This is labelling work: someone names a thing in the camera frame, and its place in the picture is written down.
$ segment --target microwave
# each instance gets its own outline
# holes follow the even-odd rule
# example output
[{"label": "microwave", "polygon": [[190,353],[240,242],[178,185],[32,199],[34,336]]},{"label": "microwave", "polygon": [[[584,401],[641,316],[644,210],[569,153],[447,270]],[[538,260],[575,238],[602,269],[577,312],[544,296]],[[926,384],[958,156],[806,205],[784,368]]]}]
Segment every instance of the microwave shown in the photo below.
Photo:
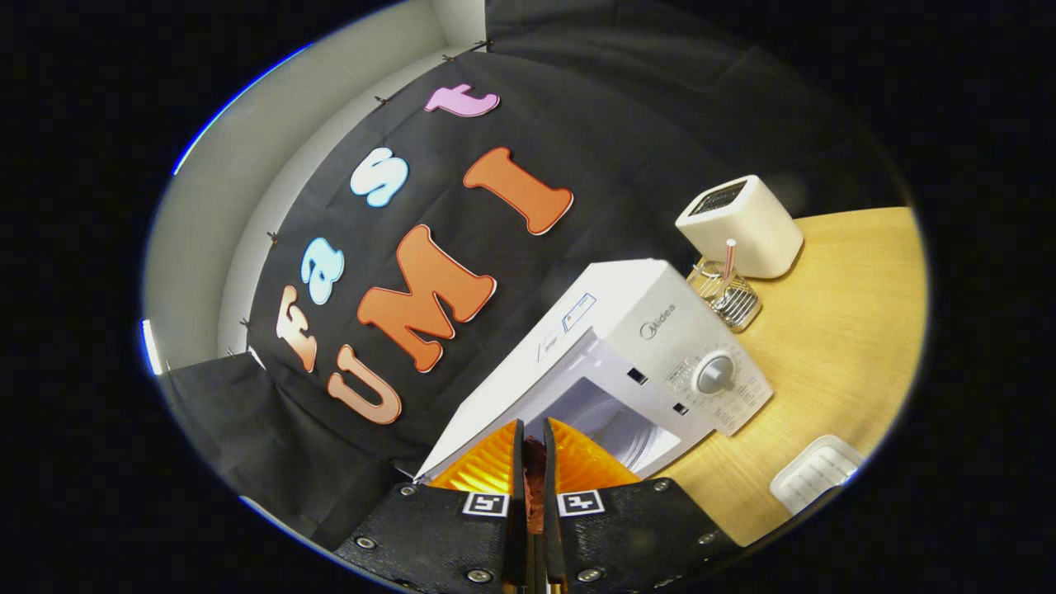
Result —
[{"label": "microwave", "polygon": [[644,479],[712,431],[733,435],[772,394],[668,262],[592,263],[463,402],[415,482],[428,484],[515,419],[542,442],[547,417]]}]

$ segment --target foam letter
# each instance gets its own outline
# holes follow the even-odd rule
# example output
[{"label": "foam letter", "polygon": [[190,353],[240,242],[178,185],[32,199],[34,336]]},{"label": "foam letter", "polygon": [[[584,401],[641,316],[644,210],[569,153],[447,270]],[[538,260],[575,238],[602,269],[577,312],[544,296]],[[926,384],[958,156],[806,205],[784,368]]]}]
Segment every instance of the foam letter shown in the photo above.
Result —
[{"label": "foam letter", "polygon": [[505,200],[528,221],[528,233],[543,235],[550,230],[572,207],[572,192],[553,189],[532,178],[510,161],[510,149],[493,148],[466,171],[467,188],[485,187]]},{"label": "foam letter", "polygon": [[381,396],[381,404],[373,405],[366,402],[363,396],[357,394],[344,383],[340,373],[331,375],[329,383],[326,384],[326,392],[329,395],[340,400],[348,405],[352,410],[355,410],[366,417],[367,421],[372,421],[378,425],[388,425],[396,421],[400,410],[403,408],[399,400],[399,394],[384,379],[378,377],[362,361],[357,359],[356,352],[352,350],[352,347],[345,345],[338,351],[337,367],[341,371],[347,371],[362,379],[364,384]]},{"label": "foam letter", "polygon": [[342,272],[344,254],[340,249],[334,249],[321,237],[308,244],[304,258],[301,259],[301,280],[308,283],[308,295],[317,305],[322,305],[329,299],[334,281],[341,277]]},{"label": "foam letter", "polygon": [[439,298],[451,305],[455,320],[467,322],[488,302],[497,283],[477,276],[455,262],[433,243],[429,227],[417,225],[396,247],[403,280],[410,293],[372,287],[359,302],[359,322],[373,323],[414,357],[414,368],[426,373],[444,354],[444,347],[426,342],[416,330],[439,338],[454,338],[455,331],[440,309]]},{"label": "foam letter", "polygon": [[469,85],[459,85],[454,89],[440,87],[429,98],[426,111],[436,111],[436,108],[440,108],[460,117],[476,117],[498,107],[498,95],[488,93],[484,98],[477,99],[466,94],[470,89],[472,87]]},{"label": "foam letter", "polygon": [[352,172],[348,185],[353,193],[366,194],[366,203],[380,208],[403,187],[408,171],[407,162],[393,156],[393,151],[384,147],[376,148]]},{"label": "foam letter", "polygon": [[301,334],[302,331],[308,329],[308,319],[304,317],[304,312],[294,304],[294,301],[297,301],[297,290],[287,284],[282,290],[279,322],[275,327],[275,333],[294,348],[297,356],[301,357],[304,370],[312,373],[316,367],[316,337]]}]

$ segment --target letter s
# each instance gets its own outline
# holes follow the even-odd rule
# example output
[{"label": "letter s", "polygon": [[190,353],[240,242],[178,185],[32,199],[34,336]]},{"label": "letter s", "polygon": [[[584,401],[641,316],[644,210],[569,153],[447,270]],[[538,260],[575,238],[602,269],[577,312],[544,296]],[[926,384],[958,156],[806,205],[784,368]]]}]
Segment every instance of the letter s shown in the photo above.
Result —
[{"label": "letter s", "polygon": [[352,172],[348,185],[353,193],[366,194],[366,204],[380,208],[403,187],[409,170],[407,162],[393,156],[393,151],[376,148]]}]

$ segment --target wooden table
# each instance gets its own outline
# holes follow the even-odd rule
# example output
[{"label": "wooden table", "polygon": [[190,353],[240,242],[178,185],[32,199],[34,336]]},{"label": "wooden table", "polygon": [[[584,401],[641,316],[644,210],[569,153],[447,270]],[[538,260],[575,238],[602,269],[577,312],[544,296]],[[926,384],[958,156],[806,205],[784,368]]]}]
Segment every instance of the wooden table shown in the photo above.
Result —
[{"label": "wooden table", "polygon": [[836,435],[869,457],[923,348],[927,274],[908,207],[796,223],[797,261],[778,279],[749,279],[762,310],[737,335],[774,395],[735,435],[713,432],[656,475],[678,481],[742,546],[791,518],[770,482],[816,438]]}]

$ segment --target metal wire basket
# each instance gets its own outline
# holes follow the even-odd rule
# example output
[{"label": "metal wire basket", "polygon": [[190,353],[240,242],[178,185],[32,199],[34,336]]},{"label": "metal wire basket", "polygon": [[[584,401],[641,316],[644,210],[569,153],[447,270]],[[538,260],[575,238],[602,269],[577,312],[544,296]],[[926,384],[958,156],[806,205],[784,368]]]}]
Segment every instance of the metal wire basket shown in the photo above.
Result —
[{"label": "metal wire basket", "polygon": [[700,285],[695,287],[697,295],[718,314],[722,321],[734,332],[740,332],[752,323],[762,309],[762,302],[734,267],[728,278],[723,278],[723,263],[710,260],[695,264],[693,273],[686,281],[693,286],[694,281],[701,277]]}]

